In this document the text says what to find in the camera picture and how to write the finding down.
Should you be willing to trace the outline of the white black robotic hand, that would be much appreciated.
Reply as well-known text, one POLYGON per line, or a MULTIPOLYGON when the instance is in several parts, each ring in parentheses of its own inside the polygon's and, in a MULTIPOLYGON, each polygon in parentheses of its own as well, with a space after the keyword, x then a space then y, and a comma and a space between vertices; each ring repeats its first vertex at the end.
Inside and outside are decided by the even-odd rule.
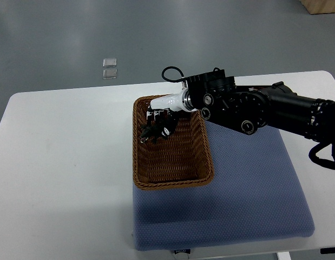
POLYGON ((146 112, 147 126, 151 125, 154 116, 155 127, 160 125, 161 136, 169 138, 178 125, 177 112, 189 112, 186 105, 187 93, 188 91, 181 91, 178 94, 165 95, 151 100, 146 112))

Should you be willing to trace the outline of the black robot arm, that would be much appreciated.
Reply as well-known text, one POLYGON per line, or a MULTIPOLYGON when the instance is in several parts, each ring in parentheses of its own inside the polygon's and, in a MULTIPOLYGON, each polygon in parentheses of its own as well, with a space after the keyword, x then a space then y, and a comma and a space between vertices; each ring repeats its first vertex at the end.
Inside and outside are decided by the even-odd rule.
POLYGON ((316 142, 309 159, 335 170, 335 101, 299 96, 283 82, 238 86, 219 68, 182 76, 182 91, 151 100, 141 141, 167 139, 182 112, 200 112, 204 120, 251 135, 271 126, 316 142))

